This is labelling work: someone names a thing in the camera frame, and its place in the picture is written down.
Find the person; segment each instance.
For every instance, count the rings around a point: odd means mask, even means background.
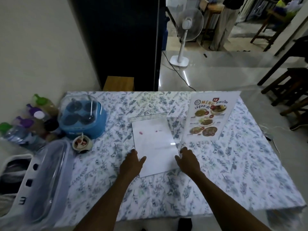
[[[222,231],[260,231],[270,229],[212,183],[200,170],[199,162],[191,150],[182,148],[182,158],[175,156],[180,169],[187,174],[201,190]],[[99,199],[74,231],[113,231],[124,194],[131,181],[139,175],[146,157],[138,160],[137,151],[127,154],[120,166],[120,172],[110,189]]]
[[[212,51],[220,51],[229,37],[231,30],[235,24],[239,9],[244,3],[244,0],[224,0],[223,8],[218,18],[214,38],[209,49]]]

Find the fan base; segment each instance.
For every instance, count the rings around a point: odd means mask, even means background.
[[[171,59],[170,59],[170,63],[174,66],[179,66],[179,67],[187,67],[188,66],[188,58],[186,57],[182,57],[182,62],[179,63],[177,62],[177,58],[178,56],[172,56]]]

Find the purple bottle cap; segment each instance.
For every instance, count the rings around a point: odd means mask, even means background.
[[[34,124],[34,121],[28,118],[22,119],[21,116],[18,116],[17,119],[20,120],[20,124],[26,129]]]
[[[30,113],[31,116],[33,116],[35,112],[41,111],[40,108],[32,107],[31,104],[27,104],[27,107],[29,107],[29,113]]]

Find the green bottle cap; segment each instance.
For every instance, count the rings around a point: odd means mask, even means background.
[[[2,135],[5,135],[6,132],[12,127],[13,126],[8,124],[7,122],[2,122],[0,123],[0,132],[2,133]]]
[[[48,102],[48,99],[45,97],[40,97],[38,94],[34,94],[36,97],[36,104],[37,105],[45,105]]]

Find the standing fan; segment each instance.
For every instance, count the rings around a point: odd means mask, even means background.
[[[197,9],[186,9],[182,11],[176,21],[176,30],[181,37],[181,49],[178,56],[172,56],[170,63],[175,66],[188,66],[188,58],[183,57],[185,41],[191,41],[196,38],[203,28],[203,16]]]

